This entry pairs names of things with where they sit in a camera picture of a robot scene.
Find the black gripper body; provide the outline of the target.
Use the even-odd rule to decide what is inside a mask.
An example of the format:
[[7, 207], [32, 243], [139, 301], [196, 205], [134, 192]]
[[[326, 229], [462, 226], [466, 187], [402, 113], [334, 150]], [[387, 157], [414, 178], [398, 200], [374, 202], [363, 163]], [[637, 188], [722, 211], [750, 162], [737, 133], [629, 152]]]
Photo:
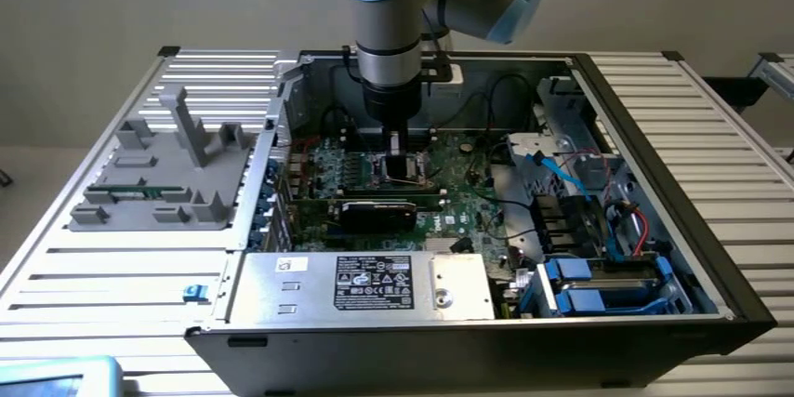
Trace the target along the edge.
[[399, 86], [378, 86], [370, 82], [362, 84], [365, 109], [381, 122], [385, 129], [405, 133], [409, 120], [422, 107], [422, 84], [410, 82]]

